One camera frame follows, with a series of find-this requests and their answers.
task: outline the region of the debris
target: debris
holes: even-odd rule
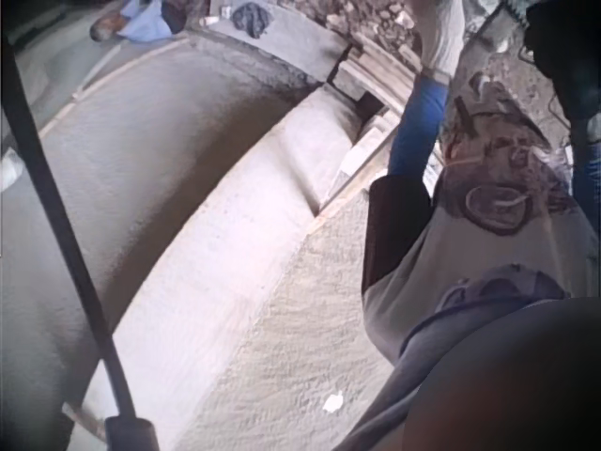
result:
[[[509,38],[504,39],[501,42],[499,42],[499,45],[497,45],[497,48],[495,49],[495,53],[504,54],[508,50],[509,50]]]
[[[392,5],[390,5],[388,7],[388,10],[392,14],[398,14],[399,12],[401,12],[403,10],[403,7],[401,7],[398,3],[393,3]]]
[[[221,18],[219,16],[206,16],[206,17],[201,17],[198,20],[198,24],[200,26],[210,26],[213,25],[214,23],[217,23]]]
[[[328,14],[326,16],[326,25],[330,30],[337,31],[343,35],[348,32],[347,20],[338,14]]]
[[[492,14],[498,5],[499,2],[494,0],[465,0],[463,2],[468,36],[478,31],[484,24],[486,17]]]
[[[2,191],[10,187],[23,173],[25,164],[13,148],[8,148],[2,157]]]
[[[232,14],[232,22],[238,30],[244,30],[251,38],[259,39],[270,25],[271,14],[257,3],[242,5]]]
[[[415,26],[415,22],[413,21],[413,19],[411,19],[411,16],[409,16],[408,12],[406,12],[404,9],[401,12],[399,12],[398,16],[396,16],[396,19],[394,19],[394,21],[399,25],[405,27],[407,30],[411,30]]]
[[[219,8],[219,15],[222,16],[224,19],[231,19],[232,7],[229,5],[222,6],[221,8]]]
[[[339,410],[344,403],[342,392],[338,392],[337,395],[330,395],[326,399],[326,403],[323,405],[323,410],[327,413],[334,413]]]

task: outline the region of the rocks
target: rocks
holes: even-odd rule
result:
[[[362,33],[401,60],[403,57],[398,49],[403,44],[414,48],[418,36],[414,21],[405,11],[404,2],[399,0],[277,1],[281,6],[294,8],[344,37],[351,38]]]
[[[497,0],[465,0],[463,2],[468,35],[478,31],[486,17],[495,10],[498,4],[499,1]]]
[[[404,9],[401,12],[399,12],[398,16],[396,16],[396,19],[394,19],[394,21],[399,25],[405,27],[407,30],[412,30],[415,26],[415,22]]]
[[[388,10],[392,14],[398,14],[399,12],[401,12],[403,10],[403,7],[400,6],[398,3],[394,3],[388,7]]]
[[[340,33],[341,35],[348,33],[347,20],[338,14],[328,14],[326,16],[326,27],[330,30]]]

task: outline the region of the concrete floor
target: concrete floor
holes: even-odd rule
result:
[[[43,143],[113,325],[223,174],[309,92],[297,72],[219,39],[145,64]],[[81,402],[96,348],[26,174],[2,202],[2,426],[15,449],[65,449],[60,408]]]
[[[136,293],[115,341],[136,409],[152,419],[164,451],[176,448],[199,411],[211,411],[204,407],[207,398],[239,346],[254,336],[253,326],[315,220],[312,207],[325,199],[359,128],[352,103],[317,89],[223,177]],[[316,266],[306,271],[323,273]],[[338,330],[344,325],[321,318],[324,328],[344,333]],[[281,327],[291,326],[281,320]],[[302,341],[300,331],[292,345]],[[311,362],[314,349],[304,351],[294,358]],[[282,374],[281,363],[270,360],[274,373]],[[230,391],[239,393],[237,384],[246,379],[245,371],[237,373]],[[84,407],[99,418],[116,412],[102,367]],[[88,451],[91,443],[77,430],[69,450]]]
[[[366,217],[358,195],[302,244],[177,451],[328,450],[355,425],[392,370],[362,324]]]

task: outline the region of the rubble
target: rubble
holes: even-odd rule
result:
[[[221,19],[221,17],[219,17],[219,16],[201,17],[200,19],[198,19],[198,24],[201,27],[207,27],[207,26],[213,25],[214,23],[217,23],[220,19]]]
[[[219,8],[219,15],[226,20],[232,18],[232,7],[229,5],[225,5]]]
[[[353,40],[362,33],[384,50],[407,62],[399,52],[402,45],[421,53],[421,40],[414,19],[405,8],[409,0],[277,0],[309,19]],[[464,0],[466,38],[484,22],[499,0]]]

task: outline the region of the person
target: person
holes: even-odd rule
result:
[[[477,74],[444,117],[463,47],[462,1],[415,3],[424,70],[388,175],[370,187],[362,278],[365,329],[393,372],[335,449],[509,449],[500,442],[456,446],[428,432],[420,436],[438,443],[420,447],[403,437],[420,387],[462,340],[516,312],[530,313],[526,307],[599,296],[599,3],[551,0],[528,11],[526,44],[571,122],[572,195],[563,159],[502,84]],[[422,177],[443,119],[445,167],[430,198]],[[520,343],[513,340],[508,355]],[[493,379],[483,398],[512,393]],[[447,419],[478,404],[478,397],[451,398],[439,401]],[[544,418],[543,411],[528,412]],[[529,421],[519,409],[503,411],[500,401],[496,414]]]
[[[169,39],[186,25],[184,0],[130,0],[121,10],[111,10],[90,27],[90,37],[103,42],[120,36],[134,42]]]

